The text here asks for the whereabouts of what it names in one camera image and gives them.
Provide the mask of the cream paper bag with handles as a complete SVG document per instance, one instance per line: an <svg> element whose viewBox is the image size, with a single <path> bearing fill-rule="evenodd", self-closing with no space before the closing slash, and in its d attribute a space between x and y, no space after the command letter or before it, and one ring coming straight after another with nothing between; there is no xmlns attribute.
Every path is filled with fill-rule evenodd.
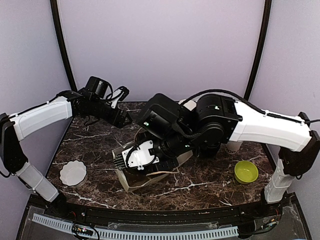
<svg viewBox="0 0 320 240"><path fill-rule="evenodd" d="M164 153L161 142L140 128L133 140L112 150L113 165L123 189L134 192L179 172L192 156L191 149L179 155Z"/></svg>

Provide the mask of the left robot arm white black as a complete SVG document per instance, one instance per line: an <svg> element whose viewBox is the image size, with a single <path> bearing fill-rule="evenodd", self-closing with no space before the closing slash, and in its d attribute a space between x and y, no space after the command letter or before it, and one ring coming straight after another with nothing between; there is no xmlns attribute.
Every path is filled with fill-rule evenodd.
<svg viewBox="0 0 320 240"><path fill-rule="evenodd" d="M20 113L0 116L0 159L9 175L15 175L31 190L51 203L51 210L60 218L67 218L70 206L61 198L63 194L34 167L24 154L21 141L34 132L53 123L75 116L95 117L108 124L123 128L132 123L129 113L118 107L128 95L126 88L118 88L115 96L104 99L103 93L87 88L65 90L55 98Z"/></svg>

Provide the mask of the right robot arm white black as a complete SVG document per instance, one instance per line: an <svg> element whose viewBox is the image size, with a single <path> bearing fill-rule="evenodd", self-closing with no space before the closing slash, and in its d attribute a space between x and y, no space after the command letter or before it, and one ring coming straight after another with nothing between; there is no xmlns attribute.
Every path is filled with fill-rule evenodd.
<svg viewBox="0 0 320 240"><path fill-rule="evenodd" d="M266 217L281 201L294 178L310 170L320 152L320 137L301 112L286 116L254 107L221 90L199 93L178 103L158 93L150 100L148 128L157 137L156 154L174 158L189 150L209 153L221 144L257 142L279 146L275 173L261 193L255 213Z"/></svg>

